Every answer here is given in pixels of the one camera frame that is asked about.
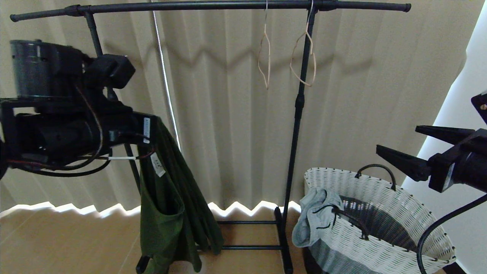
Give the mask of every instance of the clothes rack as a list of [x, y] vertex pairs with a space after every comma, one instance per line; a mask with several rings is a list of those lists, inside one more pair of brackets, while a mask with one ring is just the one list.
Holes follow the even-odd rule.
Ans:
[[[223, 0], [223, 1], [182, 1], [182, 2], [145, 2], [145, 3], [123, 3], [123, 4], [106, 4], [106, 5], [71, 5], [64, 9], [47, 10], [40, 12], [24, 13], [11, 15], [13, 22], [21, 20], [30, 20], [38, 18], [47, 18], [55, 16], [72, 16], [85, 17], [88, 28], [92, 36], [93, 44], [97, 56], [103, 54], [100, 39], [96, 30], [96, 23], [93, 14], [112, 13], [112, 12], [132, 12], [132, 11], [167, 11], [167, 10], [223, 10], [223, 9], [306, 9], [308, 10], [309, 24], [308, 33], [311, 37], [315, 15], [318, 11], [331, 11], [335, 9], [370, 9], [370, 10], [391, 10], [408, 12], [411, 4], [381, 3], [381, 2], [358, 2], [358, 1], [337, 1], [337, 0]], [[306, 73], [310, 53], [310, 40], [305, 38], [303, 58], [301, 64], [300, 78], [306, 81]], [[284, 198], [284, 210], [281, 214], [279, 207], [274, 209], [275, 220], [273, 221], [219, 221], [225, 224], [252, 224], [252, 225], [276, 225], [279, 245], [225, 245], [224, 250], [280, 250], [282, 264], [285, 274], [293, 273], [293, 265], [289, 246], [286, 239], [285, 227], [289, 198], [291, 195], [291, 185], [294, 173], [294, 164], [296, 160], [296, 151], [298, 146], [298, 136], [300, 132], [300, 123], [304, 108], [304, 84], [300, 82], [298, 95], [295, 102], [295, 115], [293, 138], [291, 142], [291, 154], [286, 181], [286, 190]], [[116, 100], [113, 89], [108, 89], [108, 98]], [[128, 156], [133, 156], [130, 145], [125, 145]], [[140, 176], [134, 160], [130, 160], [132, 173], [140, 190]], [[136, 266], [138, 274], [143, 273], [149, 258], [143, 256]]]

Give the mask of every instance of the white care label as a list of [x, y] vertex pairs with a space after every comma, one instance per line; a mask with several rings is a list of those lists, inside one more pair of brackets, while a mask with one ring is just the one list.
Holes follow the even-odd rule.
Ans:
[[164, 167], [161, 164], [161, 161], [159, 160], [159, 157], [157, 156], [157, 153], [153, 153], [150, 156], [150, 160], [152, 161], [152, 166], [154, 167], [155, 173], [159, 177], [161, 177], [162, 175], [164, 175], [164, 173], [166, 173], [166, 171], [164, 170]]
[[[144, 117], [144, 136], [150, 138], [150, 118], [149, 117]], [[144, 138], [144, 143], [148, 144], [150, 143], [150, 141]]]

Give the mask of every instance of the laundry basket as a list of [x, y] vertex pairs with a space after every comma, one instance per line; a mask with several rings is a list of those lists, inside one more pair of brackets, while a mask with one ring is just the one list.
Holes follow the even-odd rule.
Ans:
[[[373, 166], [385, 168], [393, 183], [361, 174]], [[319, 266], [321, 273], [328, 274], [420, 273], [416, 245], [436, 218], [413, 195], [396, 188], [393, 174], [387, 167], [374, 164], [357, 173], [312, 168], [306, 171], [304, 178], [309, 189], [335, 190], [343, 201], [344, 212], [360, 220], [357, 224], [350, 218], [355, 224], [352, 225], [347, 218], [339, 216], [331, 228], [323, 230], [320, 240], [309, 247], [317, 264], [315, 269]], [[453, 263], [454, 248], [443, 228], [435, 229], [423, 247], [427, 273], [435, 273]]]

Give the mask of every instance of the white wall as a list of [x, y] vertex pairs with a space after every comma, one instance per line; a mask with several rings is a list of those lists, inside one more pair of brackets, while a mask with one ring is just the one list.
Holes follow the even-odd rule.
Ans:
[[[436, 126], [486, 128], [470, 98], [487, 90], [487, 2], [467, 47], [467, 62], [453, 83], [434, 123]], [[451, 145], [428, 137], [418, 157], [428, 159]], [[424, 202], [440, 218], [473, 201], [483, 193], [466, 185], [454, 185], [440, 194], [426, 182], [406, 178], [403, 187]], [[470, 274], [484, 274], [487, 266], [487, 203], [444, 224], [457, 248], [457, 262]]]

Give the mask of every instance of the curtain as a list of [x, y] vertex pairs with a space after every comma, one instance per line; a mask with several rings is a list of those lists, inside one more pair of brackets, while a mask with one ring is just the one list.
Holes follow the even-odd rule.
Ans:
[[[10, 14], [116, 2], [130, 1], [3, 1], [1, 97], [15, 95], [11, 39], [67, 44], [94, 56], [83, 18], [13, 23]], [[413, 155], [419, 151], [424, 137], [414, 127], [434, 122], [463, 67], [483, 1], [409, 2], [408, 13], [335, 10], [316, 15], [317, 74], [313, 86], [305, 89], [293, 200], [302, 197], [302, 175], [310, 167], [357, 170], [384, 163], [375, 155], [376, 144]], [[268, 11], [268, 90], [257, 68], [264, 10], [94, 15], [104, 52], [127, 55], [137, 69], [128, 86], [117, 91], [120, 99], [136, 111], [160, 116], [174, 136], [177, 132], [207, 202], [221, 208], [234, 201], [248, 208], [261, 200], [283, 204], [299, 85], [289, 61], [306, 14]], [[302, 47], [303, 39], [293, 63], [297, 72]], [[262, 48], [261, 66], [266, 68], [267, 45]], [[308, 75], [312, 71], [310, 62]], [[114, 153], [123, 155], [123, 148]], [[367, 173], [387, 179], [380, 171]], [[396, 174], [398, 181], [404, 178]], [[93, 204], [99, 211], [117, 203], [129, 210], [140, 203], [125, 161], [79, 178], [9, 170], [0, 192], [2, 210], [44, 201], [79, 208]]]

